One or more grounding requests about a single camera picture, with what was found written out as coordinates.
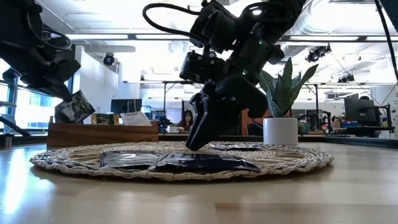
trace potted plant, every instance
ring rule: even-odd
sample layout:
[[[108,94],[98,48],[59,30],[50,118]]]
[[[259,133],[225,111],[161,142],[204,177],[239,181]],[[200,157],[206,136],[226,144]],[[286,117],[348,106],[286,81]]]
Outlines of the potted plant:
[[[297,145],[297,119],[285,118],[294,101],[297,99],[302,85],[316,72],[318,65],[310,67],[301,76],[301,73],[292,79],[293,64],[290,58],[284,68],[283,75],[272,77],[265,71],[260,72],[260,86],[265,91],[268,107],[273,118],[264,119],[264,143],[276,145]]]

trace white pot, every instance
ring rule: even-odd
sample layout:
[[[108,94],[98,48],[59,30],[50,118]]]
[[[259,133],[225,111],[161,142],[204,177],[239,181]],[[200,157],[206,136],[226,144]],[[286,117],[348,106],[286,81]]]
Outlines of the white pot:
[[[299,143],[297,118],[266,118],[263,127],[264,144],[296,146]]]

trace dark hair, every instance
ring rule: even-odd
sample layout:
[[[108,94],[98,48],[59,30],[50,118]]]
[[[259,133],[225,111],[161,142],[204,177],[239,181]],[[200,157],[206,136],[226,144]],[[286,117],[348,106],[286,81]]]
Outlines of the dark hair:
[[[187,122],[185,121],[185,118],[187,117],[188,114],[191,116],[191,120],[189,121],[188,128],[193,125],[193,114],[192,114],[192,111],[186,110],[184,112],[184,117],[182,118],[182,124],[184,125],[184,128],[187,126]]]

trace black cable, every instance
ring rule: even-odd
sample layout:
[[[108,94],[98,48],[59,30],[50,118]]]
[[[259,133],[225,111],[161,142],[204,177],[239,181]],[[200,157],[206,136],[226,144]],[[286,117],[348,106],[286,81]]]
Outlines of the black cable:
[[[388,30],[386,18],[384,17],[379,0],[374,0],[374,3],[376,3],[377,11],[379,12],[381,23],[383,24],[383,29],[384,29],[384,32],[386,33],[388,48],[389,48],[390,54],[391,54],[392,66],[394,67],[394,73],[396,75],[397,82],[398,82],[398,70],[397,70],[396,55],[394,52],[394,48],[392,46],[391,36],[390,36],[390,32]]]
[[[49,44],[48,42],[44,41],[43,37],[38,37],[37,34],[33,31],[32,24],[30,23],[29,10],[26,10],[26,23],[27,23],[27,27],[29,29],[29,32],[32,34],[32,36],[38,42],[40,42],[42,44],[39,47],[47,46],[47,47],[50,47],[51,49],[54,49],[54,50],[63,51],[63,50],[69,50],[70,47],[72,46],[71,40],[65,34],[61,34],[60,32],[57,32],[57,31],[52,30],[52,29],[44,28],[43,31],[46,31],[46,32],[49,32],[49,33],[53,33],[53,34],[57,34],[60,37],[63,37],[66,40],[66,43],[67,43],[65,46],[63,46],[63,47],[55,46],[55,45]]]
[[[185,12],[185,13],[188,13],[188,14],[191,14],[191,15],[194,15],[194,16],[199,16],[200,12],[195,12],[195,11],[192,11],[192,10],[189,10],[189,9],[185,9],[183,7],[180,7],[180,6],[175,6],[175,5],[167,4],[167,3],[152,3],[152,4],[149,4],[149,5],[144,7],[144,9],[142,10],[142,16],[149,23],[149,25],[151,25],[152,27],[155,27],[158,30],[161,30],[163,32],[168,32],[168,33],[171,33],[171,34],[184,35],[186,37],[194,38],[197,41],[200,41],[203,44],[203,46],[207,46],[208,45],[207,41],[205,39],[203,39],[202,37],[200,37],[199,35],[191,34],[190,32],[185,32],[185,31],[181,31],[181,30],[167,28],[167,27],[160,26],[160,25],[156,24],[154,21],[152,21],[148,17],[147,11],[149,9],[153,9],[153,8],[157,8],[157,7],[164,7],[164,8],[167,8],[167,9],[175,9],[175,10],[178,10],[178,11],[181,11],[181,12]]]

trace woman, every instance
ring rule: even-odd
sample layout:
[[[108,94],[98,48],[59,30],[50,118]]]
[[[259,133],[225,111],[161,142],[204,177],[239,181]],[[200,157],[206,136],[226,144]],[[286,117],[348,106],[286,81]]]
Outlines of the woman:
[[[186,110],[184,112],[184,120],[180,121],[177,125],[179,133],[188,133],[193,125],[193,114],[192,111]]]

